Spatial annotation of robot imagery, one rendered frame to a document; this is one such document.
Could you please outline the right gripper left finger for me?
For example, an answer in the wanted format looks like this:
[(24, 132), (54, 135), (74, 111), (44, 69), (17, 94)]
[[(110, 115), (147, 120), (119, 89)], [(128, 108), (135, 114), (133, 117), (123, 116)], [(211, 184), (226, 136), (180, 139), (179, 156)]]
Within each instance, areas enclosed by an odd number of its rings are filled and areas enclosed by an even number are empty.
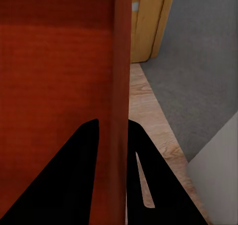
[(99, 120), (81, 125), (0, 220), (0, 225), (89, 225)]

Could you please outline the storage box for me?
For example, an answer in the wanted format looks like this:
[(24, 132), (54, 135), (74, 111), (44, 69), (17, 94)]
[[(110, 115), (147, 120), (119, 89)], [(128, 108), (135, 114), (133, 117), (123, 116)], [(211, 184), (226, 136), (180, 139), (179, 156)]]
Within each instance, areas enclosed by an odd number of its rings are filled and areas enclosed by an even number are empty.
[(0, 0), (0, 220), (99, 120), (89, 225), (125, 225), (132, 0)]

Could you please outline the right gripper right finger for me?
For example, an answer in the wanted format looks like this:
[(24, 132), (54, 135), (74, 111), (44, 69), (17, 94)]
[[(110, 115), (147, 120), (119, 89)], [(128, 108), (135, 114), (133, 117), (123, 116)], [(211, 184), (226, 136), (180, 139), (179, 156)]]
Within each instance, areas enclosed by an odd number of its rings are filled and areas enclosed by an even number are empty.
[[(143, 202), (138, 153), (155, 208)], [(143, 127), (128, 120), (128, 225), (208, 225)]]

